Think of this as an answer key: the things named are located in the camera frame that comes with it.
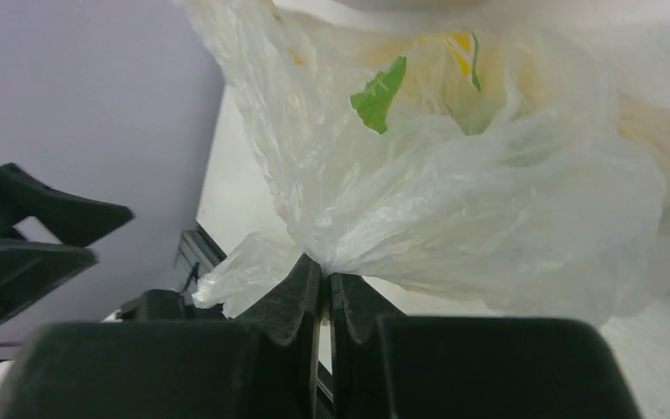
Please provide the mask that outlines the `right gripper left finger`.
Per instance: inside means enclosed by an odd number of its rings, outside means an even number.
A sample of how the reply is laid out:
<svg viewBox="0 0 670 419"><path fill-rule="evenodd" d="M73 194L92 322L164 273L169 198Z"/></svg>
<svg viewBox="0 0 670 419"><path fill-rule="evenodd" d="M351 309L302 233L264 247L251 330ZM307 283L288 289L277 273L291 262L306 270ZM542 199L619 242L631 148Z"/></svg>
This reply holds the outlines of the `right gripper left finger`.
<svg viewBox="0 0 670 419"><path fill-rule="evenodd" d="M320 280L302 256L237 319L43 327L3 379L0 418L313 418Z"/></svg>

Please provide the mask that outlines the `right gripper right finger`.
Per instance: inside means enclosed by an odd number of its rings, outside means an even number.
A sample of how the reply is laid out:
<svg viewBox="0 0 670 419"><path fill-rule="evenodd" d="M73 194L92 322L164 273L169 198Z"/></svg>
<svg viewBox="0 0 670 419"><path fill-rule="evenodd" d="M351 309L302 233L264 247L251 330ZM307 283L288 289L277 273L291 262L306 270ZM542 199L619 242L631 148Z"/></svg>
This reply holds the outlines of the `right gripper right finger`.
<svg viewBox="0 0 670 419"><path fill-rule="evenodd" d="M572 319L404 314L333 274L338 418L637 418L612 350Z"/></svg>

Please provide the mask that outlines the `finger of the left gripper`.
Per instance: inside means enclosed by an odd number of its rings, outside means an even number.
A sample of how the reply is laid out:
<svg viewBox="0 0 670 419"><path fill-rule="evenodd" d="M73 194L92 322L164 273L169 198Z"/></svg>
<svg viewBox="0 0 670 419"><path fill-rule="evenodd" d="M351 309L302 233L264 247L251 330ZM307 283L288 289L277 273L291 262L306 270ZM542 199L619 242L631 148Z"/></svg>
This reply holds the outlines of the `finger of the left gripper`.
<svg viewBox="0 0 670 419"><path fill-rule="evenodd" d="M134 219L126 206L54 189L17 164L0 167L0 237L24 239L16 229L36 218L61 244L86 247Z"/></svg>
<svg viewBox="0 0 670 419"><path fill-rule="evenodd" d="M0 237L0 325L96 263L86 248Z"/></svg>

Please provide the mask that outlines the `clear plastic bag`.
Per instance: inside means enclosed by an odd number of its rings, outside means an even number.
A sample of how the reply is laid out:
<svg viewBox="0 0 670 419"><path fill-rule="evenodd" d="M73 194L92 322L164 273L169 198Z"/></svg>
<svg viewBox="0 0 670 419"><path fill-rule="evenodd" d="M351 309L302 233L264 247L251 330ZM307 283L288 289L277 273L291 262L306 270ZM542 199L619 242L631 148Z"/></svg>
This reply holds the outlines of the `clear plastic bag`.
<svg viewBox="0 0 670 419"><path fill-rule="evenodd" d="M622 93L608 65L524 26L437 31L533 37L549 73L523 88L365 81L299 67L312 22L271 1L187 1L222 68L283 220L203 276L193 300L230 317L305 254L325 273L479 299L501 313L601 325L670 288L670 109Z"/></svg>

